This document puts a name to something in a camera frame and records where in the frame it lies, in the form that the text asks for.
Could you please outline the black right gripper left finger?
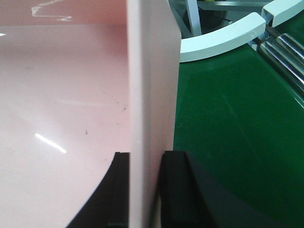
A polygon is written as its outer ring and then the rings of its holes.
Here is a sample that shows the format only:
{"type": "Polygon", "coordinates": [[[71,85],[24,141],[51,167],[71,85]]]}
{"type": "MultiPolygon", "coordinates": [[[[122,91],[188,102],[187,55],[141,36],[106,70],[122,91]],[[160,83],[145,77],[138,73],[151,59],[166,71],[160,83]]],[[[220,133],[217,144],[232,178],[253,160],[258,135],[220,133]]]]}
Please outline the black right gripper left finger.
{"type": "Polygon", "coordinates": [[[128,152],[116,152],[104,178],[68,224],[69,228],[129,227],[128,152]]]}

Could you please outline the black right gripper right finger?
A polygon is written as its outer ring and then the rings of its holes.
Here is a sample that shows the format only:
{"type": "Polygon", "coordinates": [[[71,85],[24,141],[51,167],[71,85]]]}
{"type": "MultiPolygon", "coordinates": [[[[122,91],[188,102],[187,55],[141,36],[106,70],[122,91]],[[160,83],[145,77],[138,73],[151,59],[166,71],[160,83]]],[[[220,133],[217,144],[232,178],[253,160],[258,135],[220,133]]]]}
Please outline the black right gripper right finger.
{"type": "Polygon", "coordinates": [[[186,152],[165,151],[159,190],[163,228],[261,227],[261,214],[221,186],[186,152]]]}

